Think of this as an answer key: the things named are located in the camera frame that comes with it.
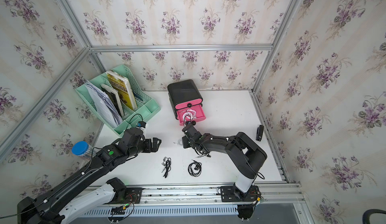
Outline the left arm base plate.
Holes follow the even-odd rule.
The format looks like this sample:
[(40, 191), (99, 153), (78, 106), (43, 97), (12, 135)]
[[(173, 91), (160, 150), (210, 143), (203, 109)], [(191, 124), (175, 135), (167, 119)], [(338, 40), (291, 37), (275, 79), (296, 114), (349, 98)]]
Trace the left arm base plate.
[(143, 188), (127, 187), (119, 178), (115, 177), (106, 182), (113, 188), (114, 196), (108, 204), (139, 204)]

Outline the black earphones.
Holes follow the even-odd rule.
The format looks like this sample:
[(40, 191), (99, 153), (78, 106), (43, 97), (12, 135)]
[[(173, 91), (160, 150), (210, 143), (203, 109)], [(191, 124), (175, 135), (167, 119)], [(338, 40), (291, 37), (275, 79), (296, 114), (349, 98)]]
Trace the black earphones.
[(188, 166), (188, 173), (192, 177), (199, 177), (202, 173), (202, 164), (198, 161), (193, 161)]
[(171, 170), (171, 158), (164, 157), (163, 162), (162, 162), (162, 166), (164, 167), (164, 169), (162, 170), (163, 177), (167, 178), (168, 174)]

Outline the white earphones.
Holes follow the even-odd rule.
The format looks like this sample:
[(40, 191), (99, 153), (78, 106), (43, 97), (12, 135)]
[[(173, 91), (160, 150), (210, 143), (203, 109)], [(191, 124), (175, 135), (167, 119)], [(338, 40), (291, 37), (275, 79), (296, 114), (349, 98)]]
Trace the white earphones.
[(197, 112), (194, 109), (189, 108), (186, 112), (186, 116), (189, 116), (190, 119), (196, 119)]
[(190, 122), (194, 119), (194, 114), (191, 112), (191, 111), (186, 111), (184, 114), (183, 114), (183, 121), (184, 122)]

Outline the pink top drawer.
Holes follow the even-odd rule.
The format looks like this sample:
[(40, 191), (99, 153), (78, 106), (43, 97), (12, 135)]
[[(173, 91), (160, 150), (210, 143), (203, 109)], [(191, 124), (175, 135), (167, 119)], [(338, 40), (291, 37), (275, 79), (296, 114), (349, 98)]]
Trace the pink top drawer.
[(184, 109), (184, 108), (190, 108), (192, 106), (201, 104), (202, 101), (203, 100), (201, 98), (198, 98), (198, 99), (193, 99), (193, 100), (190, 100), (190, 101), (178, 103), (178, 104), (175, 105), (175, 109), (179, 110), (179, 109)]

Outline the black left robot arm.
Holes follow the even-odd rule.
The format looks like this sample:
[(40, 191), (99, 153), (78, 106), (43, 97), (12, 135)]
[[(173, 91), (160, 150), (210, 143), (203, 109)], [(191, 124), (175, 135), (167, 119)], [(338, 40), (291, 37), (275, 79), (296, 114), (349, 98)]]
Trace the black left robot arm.
[(147, 139), (141, 128), (124, 131), (122, 138), (92, 150), (91, 160), (72, 176), (38, 197), (26, 197), (17, 205), (19, 224), (61, 224), (68, 204), (96, 180), (140, 153), (158, 151), (161, 139)]

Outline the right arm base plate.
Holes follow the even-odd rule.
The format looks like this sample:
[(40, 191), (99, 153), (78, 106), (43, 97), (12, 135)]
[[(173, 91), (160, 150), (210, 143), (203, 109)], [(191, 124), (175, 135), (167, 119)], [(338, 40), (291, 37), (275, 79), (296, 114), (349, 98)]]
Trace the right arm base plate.
[(221, 197), (221, 202), (259, 202), (261, 192), (256, 185), (250, 186), (249, 190), (244, 193), (233, 186), (221, 186), (217, 190)]

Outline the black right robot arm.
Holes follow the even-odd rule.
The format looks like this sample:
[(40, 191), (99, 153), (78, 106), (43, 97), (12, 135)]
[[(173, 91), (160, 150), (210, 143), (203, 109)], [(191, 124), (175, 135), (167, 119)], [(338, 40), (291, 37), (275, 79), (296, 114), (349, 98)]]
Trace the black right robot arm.
[(239, 171), (234, 183), (235, 193), (245, 196), (249, 192), (267, 160), (267, 154), (247, 134), (239, 132), (229, 137), (209, 133), (202, 135), (191, 123), (186, 125), (182, 132), (183, 147), (194, 149), (199, 156), (208, 156), (211, 152), (227, 154)]

